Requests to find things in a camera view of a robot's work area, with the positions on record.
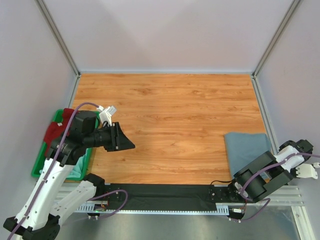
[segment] cable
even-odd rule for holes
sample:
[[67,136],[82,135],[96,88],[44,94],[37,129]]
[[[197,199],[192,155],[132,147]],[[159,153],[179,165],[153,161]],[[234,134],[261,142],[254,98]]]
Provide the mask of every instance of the cable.
[[213,183],[215,183],[215,182],[219,182],[219,183],[223,183],[223,184],[229,184],[229,183],[231,183],[231,182],[232,182],[232,180],[230,180],[230,181],[214,180],[214,181],[212,181],[212,182],[210,183],[210,185],[212,185],[212,184],[213,184]]
[[[111,194],[116,194],[117,192],[123,192],[123,193],[125,193],[125,199],[124,199],[123,203],[121,204],[121,206],[118,207],[116,210],[114,210],[112,213],[104,214],[104,215],[102,215],[102,216],[99,216],[98,219],[106,219],[106,218],[108,218],[108,217],[111,217],[111,216],[115,215],[117,212],[119,212],[119,211],[126,205],[126,203],[127,203],[127,201],[128,201],[128,192],[127,192],[126,190],[124,190],[124,189],[118,189],[118,190],[114,190],[114,191],[105,193],[105,194],[103,194],[103,195],[101,195],[101,196],[95,196],[95,197],[90,198],[90,199],[88,200],[88,201],[93,201],[93,200],[96,200],[96,199],[103,198],[103,197],[105,197],[105,196],[109,196],[109,195],[111,195]],[[88,217],[83,217],[83,218],[77,219],[77,220],[75,220],[75,221],[72,221],[72,222],[69,222],[69,223],[65,223],[64,226],[65,226],[65,225],[69,225],[69,224],[73,224],[73,223],[78,222],[78,221],[87,220],[87,219],[88,219]]]
[[77,106],[77,107],[74,109],[74,111],[73,111],[73,113],[72,113],[72,115],[71,115],[71,117],[70,117],[70,119],[69,119],[69,122],[68,122],[68,124],[67,124],[67,126],[66,126],[66,128],[65,128],[65,131],[64,131],[63,136],[62,136],[62,138],[61,138],[61,141],[60,141],[60,143],[59,143],[58,149],[57,149],[57,151],[56,151],[56,153],[55,153],[55,155],[54,155],[54,157],[53,157],[53,161],[52,161],[51,165],[50,165],[49,168],[48,168],[48,171],[47,171],[46,174],[44,175],[44,177],[43,177],[43,179],[42,179],[39,187],[37,188],[37,190],[36,190],[36,192],[35,192],[32,200],[31,200],[31,202],[30,202],[30,204],[29,204],[29,207],[26,209],[26,211],[25,211],[25,213],[24,213],[24,217],[23,217],[23,218],[20,220],[20,222],[15,226],[15,228],[14,228],[13,231],[10,233],[9,237],[7,238],[7,240],[10,240],[10,239],[13,237],[13,235],[16,233],[16,231],[19,229],[19,227],[20,227],[20,226],[24,223],[24,221],[28,218],[28,214],[30,213],[32,207],[34,206],[34,204],[35,204],[35,202],[36,202],[36,200],[37,200],[37,198],[38,198],[38,195],[40,194],[41,189],[43,188],[46,180],[48,179],[48,176],[49,176],[50,173],[51,173],[51,170],[52,170],[52,169],[54,168],[54,166],[55,166],[55,163],[56,163],[56,160],[57,160],[57,158],[58,158],[58,155],[59,155],[59,153],[60,153],[60,151],[61,151],[61,148],[62,148],[62,146],[63,146],[63,143],[65,142],[65,139],[66,139],[66,137],[67,137],[67,134],[68,134],[69,128],[70,128],[70,126],[71,126],[72,120],[74,119],[75,115],[77,114],[77,111],[79,110],[79,108],[81,108],[83,105],[92,105],[92,106],[95,106],[96,108],[99,107],[98,105],[96,105],[96,104],[94,104],[94,103],[84,102],[84,103],[81,103],[79,106]]
[[[298,153],[292,153],[290,155],[288,155],[284,160],[282,160],[281,162],[275,163],[275,164],[271,164],[269,166],[266,166],[264,168],[262,168],[261,170],[257,171],[255,174],[253,174],[248,181],[245,182],[245,184],[243,185],[241,191],[240,191],[240,195],[241,197],[243,197],[245,200],[252,202],[253,200],[251,198],[248,198],[244,195],[244,192],[247,188],[247,186],[260,174],[264,173],[265,171],[269,170],[269,169],[273,169],[275,167],[281,166],[282,164],[286,163],[290,158],[292,158],[293,156],[296,155],[302,155],[302,156],[308,156],[308,157],[315,157],[315,158],[320,158],[320,155],[317,154],[311,154],[311,153],[304,153],[304,152],[298,152]],[[253,218],[255,218],[256,216],[258,216],[262,210],[270,203],[271,198],[264,198],[261,201],[266,201],[266,203],[262,206],[262,208],[259,209],[259,211],[257,211],[254,215],[252,215],[251,217],[247,218],[247,219],[243,219],[241,220],[241,222],[245,222],[248,220],[251,220]]]

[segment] robotic arm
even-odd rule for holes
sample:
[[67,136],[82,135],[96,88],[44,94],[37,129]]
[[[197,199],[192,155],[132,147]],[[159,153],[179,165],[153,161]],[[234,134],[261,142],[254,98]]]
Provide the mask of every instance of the robotic arm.
[[135,145],[124,135],[118,122],[112,122],[111,116],[116,109],[99,107],[101,128],[95,128],[97,115],[92,111],[80,111],[72,120],[69,135],[65,138],[61,151],[54,161],[61,138],[54,139],[46,154],[43,171],[28,201],[21,211],[6,219],[4,228],[14,231],[23,220],[15,234],[17,239],[53,240],[67,218],[84,202],[105,193],[105,180],[97,175],[85,176],[79,186],[60,202],[54,204],[56,195],[66,177],[76,165],[87,148],[104,147],[107,152],[134,149]]
[[[313,145],[307,140],[287,141],[280,146],[278,154],[273,155],[270,151],[266,151],[238,171],[228,185],[228,190],[230,193],[238,193],[243,187],[245,195],[253,203],[257,203],[293,178],[318,179],[314,167],[318,167],[319,164],[305,163],[312,155],[312,151]],[[262,172],[268,175],[269,181],[262,178],[260,175]]]

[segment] blue cloth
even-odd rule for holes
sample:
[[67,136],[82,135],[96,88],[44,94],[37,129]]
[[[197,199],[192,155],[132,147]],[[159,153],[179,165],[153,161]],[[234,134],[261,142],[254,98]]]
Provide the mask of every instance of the blue cloth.
[[70,178],[77,178],[78,179],[81,177],[82,170],[84,169],[84,163],[85,163],[87,152],[88,152],[88,149],[86,150],[86,152],[83,156],[79,157],[78,162],[76,163],[76,165],[73,167],[72,171],[67,176],[68,179],[70,179]]
[[224,135],[224,141],[232,178],[261,154],[271,150],[271,143],[265,133],[230,132]]

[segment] white robotic arm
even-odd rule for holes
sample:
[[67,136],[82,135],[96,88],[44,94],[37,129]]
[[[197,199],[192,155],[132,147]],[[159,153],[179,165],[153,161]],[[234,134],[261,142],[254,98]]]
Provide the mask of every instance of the white robotic arm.
[[42,173],[29,199],[21,211],[7,218],[3,225],[15,239],[54,240],[60,227],[79,206],[105,193],[105,180],[90,173],[74,191],[54,204],[61,185],[87,148],[103,146],[108,152],[135,148],[119,123],[111,122],[115,107],[104,109],[99,106],[97,109],[101,128],[95,128],[97,115],[94,112],[81,111],[71,119],[70,130],[66,129],[69,136],[64,142],[61,137],[52,141]]

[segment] wooden table surface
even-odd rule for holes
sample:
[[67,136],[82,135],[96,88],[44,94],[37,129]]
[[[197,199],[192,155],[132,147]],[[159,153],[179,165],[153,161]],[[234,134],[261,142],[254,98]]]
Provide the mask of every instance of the wooden table surface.
[[265,132],[247,74],[83,74],[73,107],[83,102],[114,105],[136,146],[93,151],[88,172],[107,183],[227,181],[224,134]]

